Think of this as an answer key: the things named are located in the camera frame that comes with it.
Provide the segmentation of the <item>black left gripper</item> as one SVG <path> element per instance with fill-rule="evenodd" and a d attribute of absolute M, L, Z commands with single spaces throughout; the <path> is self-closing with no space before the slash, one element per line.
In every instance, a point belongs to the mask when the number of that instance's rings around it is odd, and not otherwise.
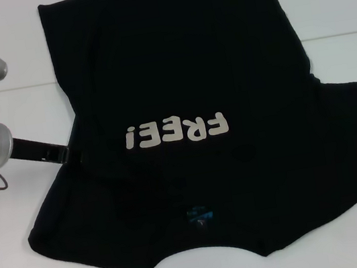
<path fill-rule="evenodd" d="M 21 161 L 65 164 L 68 159 L 68 149 L 63 145 L 14 138 L 11 158 Z"/>

